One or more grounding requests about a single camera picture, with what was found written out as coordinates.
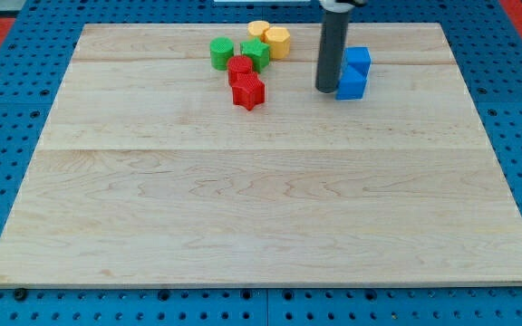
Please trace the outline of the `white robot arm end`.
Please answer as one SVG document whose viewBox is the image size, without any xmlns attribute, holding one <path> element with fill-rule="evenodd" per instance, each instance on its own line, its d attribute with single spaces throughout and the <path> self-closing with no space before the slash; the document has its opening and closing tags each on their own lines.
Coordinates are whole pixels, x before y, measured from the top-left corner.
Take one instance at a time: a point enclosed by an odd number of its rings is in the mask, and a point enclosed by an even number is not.
<svg viewBox="0 0 522 326">
<path fill-rule="evenodd" d="M 324 10 L 341 14 L 348 13 L 355 7 L 367 5 L 368 0 L 319 0 L 319 3 Z"/>
</svg>

